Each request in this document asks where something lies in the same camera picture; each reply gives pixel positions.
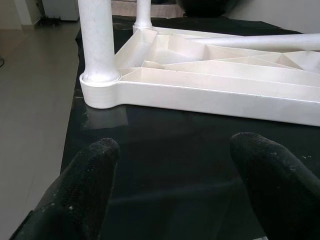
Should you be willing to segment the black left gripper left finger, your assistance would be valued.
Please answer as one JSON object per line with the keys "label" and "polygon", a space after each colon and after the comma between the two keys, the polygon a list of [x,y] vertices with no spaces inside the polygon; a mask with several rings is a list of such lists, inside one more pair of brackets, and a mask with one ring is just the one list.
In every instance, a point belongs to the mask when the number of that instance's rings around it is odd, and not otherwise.
{"label": "black left gripper left finger", "polygon": [[10,238],[98,240],[119,158],[120,147],[112,138],[79,151]]}

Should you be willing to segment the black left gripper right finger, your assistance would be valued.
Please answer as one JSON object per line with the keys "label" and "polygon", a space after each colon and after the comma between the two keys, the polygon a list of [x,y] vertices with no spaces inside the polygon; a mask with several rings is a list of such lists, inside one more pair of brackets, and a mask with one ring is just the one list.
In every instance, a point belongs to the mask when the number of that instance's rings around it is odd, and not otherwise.
{"label": "black left gripper right finger", "polygon": [[230,138],[230,155],[269,240],[320,238],[320,180],[290,150],[240,132]]}

